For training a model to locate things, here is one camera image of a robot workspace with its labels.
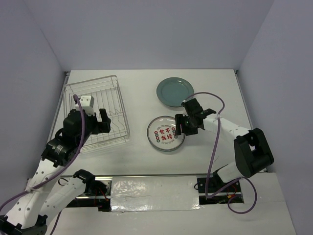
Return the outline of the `teal green plate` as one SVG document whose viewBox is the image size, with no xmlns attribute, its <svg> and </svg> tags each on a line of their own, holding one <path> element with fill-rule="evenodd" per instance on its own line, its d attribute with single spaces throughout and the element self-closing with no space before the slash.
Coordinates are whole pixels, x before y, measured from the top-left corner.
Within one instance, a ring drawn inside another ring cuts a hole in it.
<svg viewBox="0 0 313 235">
<path fill-rule="evenodd" d="M 181 103 L 193 93 L 193 86 L 179 77 L 166 78 L 156 88 L 156 95 L 160 102 L 169 107 L 180 107 Z"/>
</svg>

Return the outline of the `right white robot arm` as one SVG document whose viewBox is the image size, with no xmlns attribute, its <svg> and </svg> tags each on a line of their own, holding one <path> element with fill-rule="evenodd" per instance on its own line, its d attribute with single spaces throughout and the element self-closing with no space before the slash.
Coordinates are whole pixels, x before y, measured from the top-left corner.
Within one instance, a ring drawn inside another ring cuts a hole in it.
<svg viewBox="0 0 313 235">
<path fill-rule="evenodd" d="M 274 162 L 274 157 L 264 132 L 241 127 L 223 117 L 220 112 L 203 109 L 193 98 L 183 101 L 182 107 L 186 114 L 175 116 L 176 135 L 196 135 L 199 129 L 216 134 L 212 153 L 215 154 L 219 139 L 228 142 L 234 148 L 234 161 L 222 166 L 214 172 L 208 172 L 205 187 L 214 187 L 217 191 L 224 191 L 230 182 L 239 178 L 250 178 Z"/>
</svg>

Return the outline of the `white plate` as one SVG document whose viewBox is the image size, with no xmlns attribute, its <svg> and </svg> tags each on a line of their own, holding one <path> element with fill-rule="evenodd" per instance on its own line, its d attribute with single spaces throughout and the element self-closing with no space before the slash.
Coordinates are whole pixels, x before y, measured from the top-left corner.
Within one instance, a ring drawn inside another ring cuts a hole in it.
<svg viewBox="0 0 313 235">
<path fill-rule="evenodd" d="M 147 138 L 149 143 L 162 148 L 182 146 L 185 135 L 176 135 L 175 118 L 171 116 L 160 116 L 153 119 L 147 127 Z"/>
<path fill-rule="evenodd" d="M 160 151 L 160 152 L 163 152 L 163 153 L 169 153 L 169 152 L 174 152 L 178 149 L 181 148 L 181 145 L 180 146 L 174 146 L 174 147 L 171 147 L 171 148 L 162 148 L 160 146 L 155 146 L 152 144 L 152 147 L 157 150 L 157 151 Z"/>
</svg>

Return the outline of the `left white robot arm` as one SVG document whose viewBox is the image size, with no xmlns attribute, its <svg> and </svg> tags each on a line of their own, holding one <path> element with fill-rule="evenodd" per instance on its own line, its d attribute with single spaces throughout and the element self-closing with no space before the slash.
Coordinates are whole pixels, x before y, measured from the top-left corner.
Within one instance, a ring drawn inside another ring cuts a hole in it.
<svg viewBox="0 0 313 235">
<path fill-rule="evenodd" d="M 95 176 L 80 169 L 62 188 L 50 194 L 67 168 L 80 153 L 90 135 L 108 133 L 111 120 L 106 110 L 100 109 L 101 120 L 96 114 L 86 114 L 86 109 L 72 109 L 42 153 L 42 159 L 25 191 L 13 196 L 17 202 L 0 217 L 0 232 L 7 235 L 44 235 L 50 222 L 60 217 L 61 211 L 77 196 L 105 195 L 107 186 Z"/>
</svg>

